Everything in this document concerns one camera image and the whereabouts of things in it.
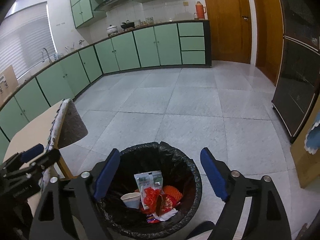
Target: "window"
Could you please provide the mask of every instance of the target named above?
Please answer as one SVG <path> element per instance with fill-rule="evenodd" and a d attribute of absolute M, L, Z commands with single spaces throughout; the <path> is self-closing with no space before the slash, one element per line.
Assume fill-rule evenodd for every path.
<path fill-rule="evenodd" d="M 56 53 L 50 30 L 47 3 L 20 10 L 0 25 L 0 72 L 12 65 L 17 78 L 42 62 L 42 49 Z"/>

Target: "screw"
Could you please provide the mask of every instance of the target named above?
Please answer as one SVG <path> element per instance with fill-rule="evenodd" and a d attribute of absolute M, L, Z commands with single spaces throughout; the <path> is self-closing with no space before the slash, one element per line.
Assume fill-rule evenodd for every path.
<path fill-rule="evenodd" d="M 51 183 L 56 183 L 58 181 L 58 178 L 57 177 L 52 177 L 51 179 L 50 179 L 50 182 Z"/>
<path fill-rule="evenodd" d="M 239 171 L 231 171 L 231 175 L 232 177 L 239 177 L 240 176 L 240 172 Z"/>
<path fill-rule="evenodd" d="M 84 178 L 84 179 L 89 177 L 89 176 L 90 176 L 90 172 L 88 172 L 88 171 L 84 171 L 84 172 L 81 173 L 81 177 Z"/>
<path fill-rule="evenodd" d="M 266 175 L 266 176 L 263 176 L 263 180 L 266 181 L 266 182 L 270 182 L 271 178 Z"/>

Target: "black refrigerator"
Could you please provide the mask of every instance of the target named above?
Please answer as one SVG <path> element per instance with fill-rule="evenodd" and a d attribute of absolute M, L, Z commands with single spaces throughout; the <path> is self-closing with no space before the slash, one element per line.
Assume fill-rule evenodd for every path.
<path fill-rule="evenodd" d="M 303 0 L 280 0 L 284 48 L 272 104 L 291 137 L 299 135 L 319 95 L 320 26 Z"/>

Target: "sink faucet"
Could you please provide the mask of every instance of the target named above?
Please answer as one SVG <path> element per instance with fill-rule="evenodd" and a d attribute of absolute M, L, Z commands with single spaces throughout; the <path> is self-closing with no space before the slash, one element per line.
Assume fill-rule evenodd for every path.
<path fill-rule="evenodd" d="M 45 50 L 45 51 L 46 51 L 46 53 L 47 53 L 47 55 L 48 55 L 49 63 L 51 64 L 51 63 L 52 63 L 52 61 L 51 61 L 51 59 L 50 59 L 50 57 L 49 57 L 49 52 L 47 51 L 47 49 L 46 49 L 46 48 L 43 48 L 43 49 L 42 49 L 42 62 L 44 62 L 43 50 Z"/>

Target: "black trash bag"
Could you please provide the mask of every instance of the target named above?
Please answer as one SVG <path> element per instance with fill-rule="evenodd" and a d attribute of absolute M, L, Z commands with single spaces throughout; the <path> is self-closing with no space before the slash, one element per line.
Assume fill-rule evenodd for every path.
<path fill-rule="evenodd" d="M 165 142 L 135 145 L 123 150 L 120 165 L 105 198 L 98 203 L 106 226 L 135 239 L 167 237 L 186 226 L 195 215 L 202 196 L 200 173 L 194 161 Z M 138 186 L 134 174 L 161 171 L 163 185 L 176 187 L 182 194 L 178 212 L 167 221 L 147 223 L 146 215 L 127 208 L 120 197 Z"/>

